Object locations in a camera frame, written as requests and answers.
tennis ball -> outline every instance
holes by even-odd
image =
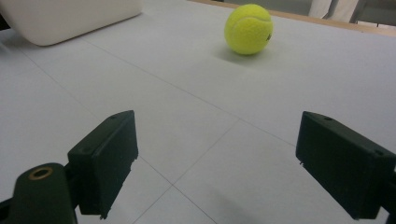
[[[271,39],[273,23],[265,8],[247,4],[236,8],[224,28],[228,46],[240,54],[260,52]]]

white table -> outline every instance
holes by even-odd
[[[327,115],[396,152],[396,38],[274,16],[267,48],[242,57],[223,39],[230,8],[144,3],[48,48],[0,32],[0,200],[133,109],[140,156],[108,219],[79,223],[355,223],[295,158],[300,119]]]

